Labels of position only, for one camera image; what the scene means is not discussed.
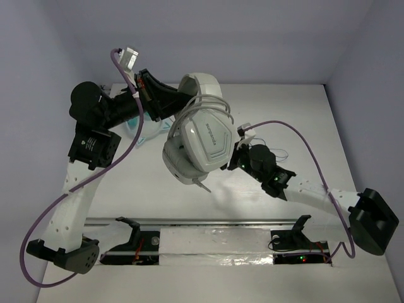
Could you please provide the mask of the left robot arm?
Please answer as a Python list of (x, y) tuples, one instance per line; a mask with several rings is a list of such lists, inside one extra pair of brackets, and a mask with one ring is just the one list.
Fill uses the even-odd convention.
[(197, 94), (198, 87), (177, 88), (158, 81), (148, 70), (141, 70), (131, 84), (116, 97), (109, 97), (99, 85), (85, 81), (71, 92), (70, 116), (76, 121), (75, 135), (68, 153), (63, 193), (48, 208), (54, 213), (43, 236), (24, 239), (20, 266), (25, 254), (49, 261), (73, 275), (88, 273), (99, 254), (99, 241), (83, 235), (85, 220), (104, 174), (121, 162), (115, 154), (121, 137), (112, 128), (148, 113), (161, 121), (179, 113)]

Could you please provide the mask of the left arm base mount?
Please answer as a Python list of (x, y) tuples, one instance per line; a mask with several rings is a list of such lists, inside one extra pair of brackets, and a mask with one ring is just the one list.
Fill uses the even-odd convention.
[(96, 231), (100, 254), (97, 263), (104, 265), (158, 265), (160, 231), (141, 230), (141, 225), (125, 217)]

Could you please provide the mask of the white over-ear headphones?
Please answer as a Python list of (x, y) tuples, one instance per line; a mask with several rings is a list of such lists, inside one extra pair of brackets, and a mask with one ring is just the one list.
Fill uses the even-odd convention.
[(234, 150), (237, 132), (231, 107), (210, 74), (186, 74), (178, 90), (193, 97), (175, 115), (162, 159), (179, 182), (210, 192), (203, 181), (227, 164)]

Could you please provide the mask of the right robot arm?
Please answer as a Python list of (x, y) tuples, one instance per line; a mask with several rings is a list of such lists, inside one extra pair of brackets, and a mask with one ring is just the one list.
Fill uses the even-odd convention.
[(291, 239), (305, 248), (312, 242), (350, 242), (367, 253), (382, 256), (399, 224), (384, 198), (374, 189), (361, 193), (326, 189), (280, 167), (275, 155), (264, 145), (242, 145), (235, 149), (227, 170), (241, 169), (261, 184), (273, 198), (321, 210), (327, 218), (315, 221), (301, 215)]

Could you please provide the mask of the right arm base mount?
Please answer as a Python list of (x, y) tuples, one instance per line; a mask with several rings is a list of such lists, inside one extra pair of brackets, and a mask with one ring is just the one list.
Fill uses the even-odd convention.
[(332, 265), (327, 243), (311, 242), (303, 230), (310, 215), (302, 215), (287, 230), (272, 230), (268, 249), (273, 253), (274, 265), (328, 264)]

